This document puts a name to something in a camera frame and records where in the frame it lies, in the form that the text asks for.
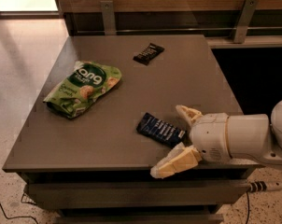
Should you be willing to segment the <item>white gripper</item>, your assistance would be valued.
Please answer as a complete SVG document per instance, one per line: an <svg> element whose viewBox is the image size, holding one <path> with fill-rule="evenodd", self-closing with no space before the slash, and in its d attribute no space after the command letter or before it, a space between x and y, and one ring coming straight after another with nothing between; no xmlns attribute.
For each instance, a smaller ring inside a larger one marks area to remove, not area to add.
<svg viewBox="0 0 282 224"><path fill-rule="evenodd" d="M184 105L177 105L176 112L191 127L190 140L193 146L177 144L151 168L152 177L166 178L184 172L196 167L202 157L211 162L227 162L231 159L227 146L229 116L226 113L203 116L201 111Z"/></svg>

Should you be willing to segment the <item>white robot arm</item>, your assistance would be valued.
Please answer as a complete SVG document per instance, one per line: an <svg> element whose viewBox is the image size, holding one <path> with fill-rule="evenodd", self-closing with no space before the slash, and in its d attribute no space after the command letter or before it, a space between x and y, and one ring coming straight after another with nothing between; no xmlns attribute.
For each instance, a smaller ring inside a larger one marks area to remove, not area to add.
<svg viewBox="0 0 282 224"><path fill-rule="evenodd" d="M229 116L202 114L177 105L176 111L190 126L190 145L180 143L151 168L155 178L166 178L196 167L200 161L251 160L282 170L282 101L272 113Z"/></svg>

